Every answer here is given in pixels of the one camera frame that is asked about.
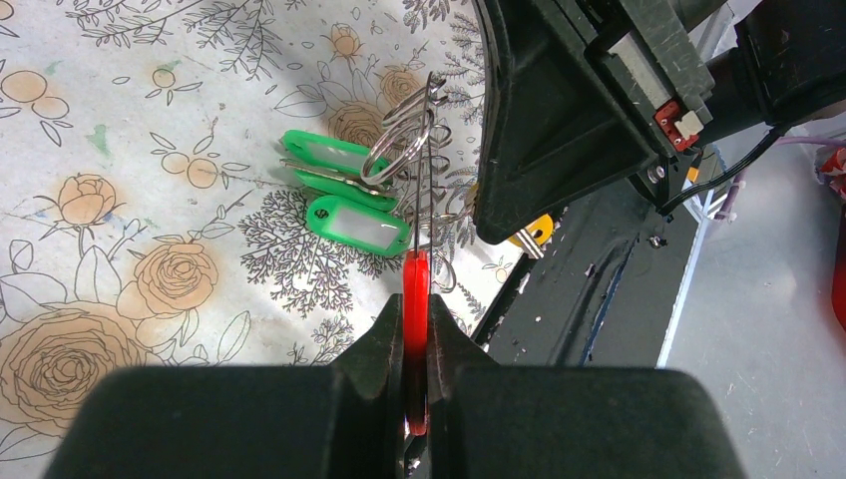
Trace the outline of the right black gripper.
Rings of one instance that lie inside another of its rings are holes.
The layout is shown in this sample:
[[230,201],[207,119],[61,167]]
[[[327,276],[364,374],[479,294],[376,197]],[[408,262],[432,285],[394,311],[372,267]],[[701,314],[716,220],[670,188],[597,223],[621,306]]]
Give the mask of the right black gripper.
[[713,1],[476,1],[485,63],[473,223],[489,244],[695,143]]

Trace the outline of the large keyring with red handle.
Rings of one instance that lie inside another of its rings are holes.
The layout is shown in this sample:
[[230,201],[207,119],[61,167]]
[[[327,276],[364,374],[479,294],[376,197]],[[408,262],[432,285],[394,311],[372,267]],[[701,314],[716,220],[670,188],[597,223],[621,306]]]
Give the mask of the large keyring with red handle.
[[459,213],[440,212],[437,203],[446,197],[437,177],[450,163],[440,149],[451,141],[449,127],[438,120],[437,109],[447,98],[440,94],[445,81],[430,74],[426,83],[402,100],[383,119],[382,137],[368,153],[360,170],[361,180],[379,190],[398,181],[401,197],[396,212],[410,226],[410,249],[402,269],[403,399],[408,432],[423,436],[428,426],[427,348],[430,296],[441,288],[449,291],[456,279],[438,283],[439,271],[453,274],[448,265],[437,267],[435,249],[439,230],[461,218]]

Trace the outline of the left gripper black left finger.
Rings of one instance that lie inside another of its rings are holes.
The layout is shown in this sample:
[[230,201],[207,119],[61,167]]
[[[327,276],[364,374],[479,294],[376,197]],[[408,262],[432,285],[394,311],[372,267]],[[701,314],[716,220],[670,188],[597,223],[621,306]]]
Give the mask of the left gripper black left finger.
[[84,401],[49,478],[400,478],[402,298],[322,366],[117,370]]

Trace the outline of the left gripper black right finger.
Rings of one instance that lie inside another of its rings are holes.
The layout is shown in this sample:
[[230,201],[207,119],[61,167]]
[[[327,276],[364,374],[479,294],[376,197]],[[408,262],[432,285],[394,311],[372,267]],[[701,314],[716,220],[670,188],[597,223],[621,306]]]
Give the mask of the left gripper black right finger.
[[435,478],[741,478],[706,390],[675,370],[503,365],[430,299]]

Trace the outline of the yellow headed key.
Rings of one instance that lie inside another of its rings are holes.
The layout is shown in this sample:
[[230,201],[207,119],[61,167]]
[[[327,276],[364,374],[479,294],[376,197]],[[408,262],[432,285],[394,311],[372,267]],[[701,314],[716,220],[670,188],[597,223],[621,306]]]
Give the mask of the yellow headed key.
[[530,259],[540,259],[544,256],[543,245],[553,235],[554,228],[553,219],[542,215],[509,237],[508,241],[520,247]]

